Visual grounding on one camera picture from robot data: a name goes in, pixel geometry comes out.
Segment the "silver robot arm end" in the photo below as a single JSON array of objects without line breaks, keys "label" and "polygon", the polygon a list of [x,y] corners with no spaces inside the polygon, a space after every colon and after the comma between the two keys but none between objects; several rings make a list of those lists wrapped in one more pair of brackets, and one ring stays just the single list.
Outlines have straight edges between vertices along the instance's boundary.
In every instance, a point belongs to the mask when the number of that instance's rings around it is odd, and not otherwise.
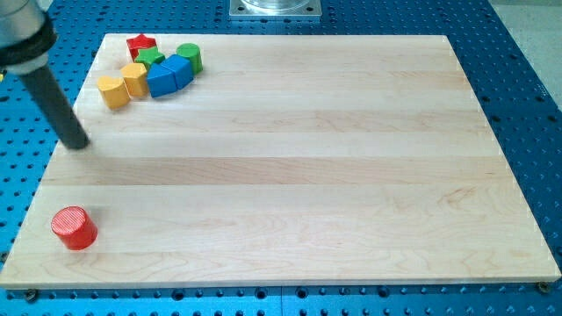
[{"label": "silver robot arm end", "polygon": [[28,75],[47,65],[57,40],[53,23],[36,0],[1,0],[1,70]]}]

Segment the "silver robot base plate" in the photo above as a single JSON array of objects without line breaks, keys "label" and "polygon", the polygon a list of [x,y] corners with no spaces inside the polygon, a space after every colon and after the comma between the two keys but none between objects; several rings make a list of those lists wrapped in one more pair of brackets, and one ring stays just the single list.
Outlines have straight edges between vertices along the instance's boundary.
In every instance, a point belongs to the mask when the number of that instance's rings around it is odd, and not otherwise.
[{"label": "silver robot base plate", "polygon": [[320,16],[321,0],[230,0],[229,15],[237,18]]}]

